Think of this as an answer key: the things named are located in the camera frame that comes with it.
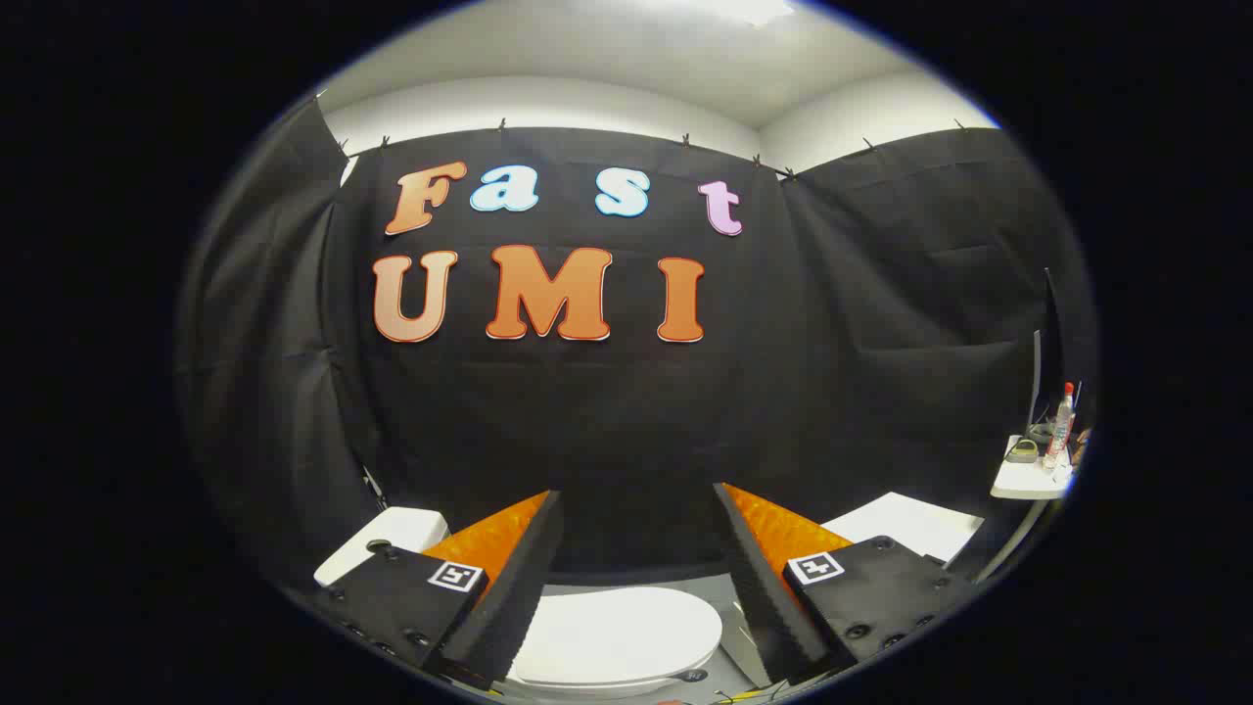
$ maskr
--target screw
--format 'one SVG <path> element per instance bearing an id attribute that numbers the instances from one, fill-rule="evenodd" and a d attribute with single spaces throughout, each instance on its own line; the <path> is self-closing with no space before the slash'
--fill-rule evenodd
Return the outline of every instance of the screw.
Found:
<path id="1" fill-rule="evenodd" d="M 417 646 L 426 646 L 431 644 L 429 639 L 413 630 L 405 630 L 405 639 L 407 639 L 410 644 L 415 644 Z"/>

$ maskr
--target table leg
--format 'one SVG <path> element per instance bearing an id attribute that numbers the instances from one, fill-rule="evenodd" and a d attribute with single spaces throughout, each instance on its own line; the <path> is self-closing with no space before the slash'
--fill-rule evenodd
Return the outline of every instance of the table leg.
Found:
<path id="1" fill-rule="evenodd" d="M 987 563 L 987 567 L 984 569 L 977 577 L 975 577 L 975 582 L 982 582 L 987 576 L 992 575 L 992 571 L 999 569 L 1000 565 L 1004 563 L 1005 560 L 1010 557 L 1010 553 L 1014 553 L 1014 550 L 1017 548 L 1017 545 L 1022 543 L 1022 540 L 1026 537 L 1027 532 L 1031 531 L 1032 526 L 1035 526 L 1035 521 L 1040 518 L 1040 515 L 1044 512 L 1044 507 L 1048 503 L 1049 503 L 1048 500 L 1036 500 L 1035 502 L 1031 503 L 1031 508 L 1027 510 L 1026 517 L 1022 518 L 1022 523 L 1019 525 L 1019 528 L 1014 530 L 1014 535 L 1010 536 L 1010 540 L 1005 542 L 1005 546 L 1001 547 L 1000 552 L 997 552 L 996 556 L 992 556 L 992 560 Z"/>

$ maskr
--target black foam pad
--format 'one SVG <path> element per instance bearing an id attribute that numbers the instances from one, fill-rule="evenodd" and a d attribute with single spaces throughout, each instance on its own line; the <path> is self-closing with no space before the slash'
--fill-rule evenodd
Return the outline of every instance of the black foam pad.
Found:
<path id="1" fill-rule="evenodd" d="M 797 677 L 824 661 L 831 650 L 818 629 L 788 595 L 762 556 L 757 538 L 722 483 L 713 486 L 714 522 L 730 580 L 744 609 L 766 674 L 773 681 Z"/>
<path id="2" fill-rule="evenodd" d="M 491 591 L 444 646 L 442 656 L 454 662 L 451 675 L 485 687 L 509 674 L 539 607 L 563 526 L 561 493 L 550 491 Z"/>

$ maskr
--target blue letter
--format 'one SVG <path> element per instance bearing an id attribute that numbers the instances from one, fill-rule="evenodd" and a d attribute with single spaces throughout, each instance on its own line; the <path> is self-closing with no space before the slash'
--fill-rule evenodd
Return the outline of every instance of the blue letter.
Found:
<path id="1" fill-rule="evenodd" d="M 648 208 L 648 174 L 634 169 L 610 167 L 596 175 L 604 193 L 596 195 L 596 208 L 606 215 L 633 218 Z"/>
<path id="2" fill-rule="evenodd" d="M 540 202 L 535 195 L 535 182 L 539 174 L 535 169 L 523 165 L 496 167 L 482 174 L 482 182 L 471 195 L 470 204 L 475 210 L 525 210 Z"/>

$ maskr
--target white ceiling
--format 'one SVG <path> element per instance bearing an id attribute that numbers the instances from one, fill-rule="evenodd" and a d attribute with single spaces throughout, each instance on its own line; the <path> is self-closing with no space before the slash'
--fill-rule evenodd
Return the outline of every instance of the white ceiling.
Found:
<path id="1" fill-rule="evenodd" d="M 788 5 L 793 14 L 753 26 L 695 0 L 484 0 L 365 56 L 318 101 L 331 111 L 427 83 L 541 75 L 649 90 L 757 129 L 911 65 L 822 10 Z"/>

